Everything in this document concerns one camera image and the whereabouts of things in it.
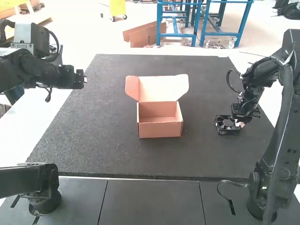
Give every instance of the floor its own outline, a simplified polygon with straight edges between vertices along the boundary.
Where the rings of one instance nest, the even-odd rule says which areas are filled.
[[[122,31],[155,21],[156,4],[134,4],[128,1],[126,3],[128,19],[120,18],[112,23],[109,20],[108,7],[100,5],[100,2],[109,3],[108,0],[89,0],[87,3],[73,0],[44,1],[54,19],[49,24],[45,23],[45,26],[52,30],[64,45],[64,64],[86,69],[96,53],[216,55],[229,56],[236,68],[244,72],[250,66],[248,62],[255,62],[261,57],[240,52],[270,55],[281,46],[283,33],[288,28],[300,27],[299,21],[275,16],[276,12],[271,8],[275,0],[255,1],[240,47],[237,49],[203,49],[199,47],[198,41],[197,48],[175,44],[160,48],[131,49],[129,44],[123,41]],[[227,4],[222,25],[224,31],[238,29],[244,8],[243,4]],[[212,10],[217,9],[217,4],[212,6]],[[104,13],[104,18],[100,17],[101,12]],[[198,36],[201,27],[202,23],[199,25]],[[260,101],[273,125],[280,110],[281,90],[278,83],[273,84],[272,88],[264,92]],[[70,90],[54,90],[51,102],[45,103],[44,99],[47,96],[45,90],[26,90],[25,95],[0,120],[1,167],[16,165],[27,159],[70,92]],[[0,102],[8,103],[3,95],[0,96]],[[300,188],[296,189],[295,193],[300,199]]]

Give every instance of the black rubber mat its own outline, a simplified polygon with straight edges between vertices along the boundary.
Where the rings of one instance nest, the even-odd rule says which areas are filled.
[[[215,114],[230,113],[237,95],[226,85],[229,58],[96,55],[88,84],[74,90],[28,161],[56,163],[62,174],[120,178],[248,178],[273,131],[264,113],[240,136],[219,136]],[[124,91],[127,75],[189,75],[180,98],[180,138],[139,139],[136,102]],[[234,73],[231,82],[242,89]]]

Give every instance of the gray panel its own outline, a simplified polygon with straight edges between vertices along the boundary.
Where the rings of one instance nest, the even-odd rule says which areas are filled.
[[[248,188],[238,188],[228,184],[220,185],[222,194],[232,199],[236,215],[232,215],[228,202],[217,193],[217,182],[200,183],[206,225],[261,225],[248,212],[246,201]],[[299,225],[300,204],[294,196],[290,207],[278,211],[277,219],[272,225]]]
[[[98,225],[205,225],[199,183],[109,180]]]
[[[107,180],[60,178],[62,202],[37,225],[97,225]],[[0,207],[1,225],[32,225],[35,217],[28,212],[28,201],[20,199],[14,209],[9,197]]]

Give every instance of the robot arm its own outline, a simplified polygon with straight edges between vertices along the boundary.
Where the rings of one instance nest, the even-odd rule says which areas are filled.
[[[0,198],[18,195],[12,208],[20,198],[27,198],[29,211],[41,216],[54,211],[61,202],[58,191],[58,168],[48,163],[21,163],[18,166],[0,168]]]
[[[247,208],[264,225],[276,219],[279,208],[289,206],[298,183],[300,63],[297,63],[297,56],[300,45],[293,41],[297,40],[296,36],[300,36],[300,30],[287,30],[281,49],[257,61],[240,76],[244,92],[239,93],[239,102],[232,104],[231,118],[236,121],[236,127],[241,126],[249,123],[252,117],[259,117],[257,104],[264,87],[270,87],[277,79],[284,87],[281,110],[271,141],[263,157],[256,163],[247,184]]]
[[[62,64],[62,45],[48,29],[35,23],[0,21],[0,45],[7,45],[4,28],[15,27],[14,41],[10,48],[0,47],[0,93],[22,84],[25,88],[82,89],[85,83],[83,70],[74,72],[71,65]],[[56,47],[49,44],[53,36]]]

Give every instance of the computer fan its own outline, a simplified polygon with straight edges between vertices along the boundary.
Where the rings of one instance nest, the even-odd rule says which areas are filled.
[[[228,115],[216,115],[214,124],[219,135],[239,135],[241,127],[236,126],[235,119]]]

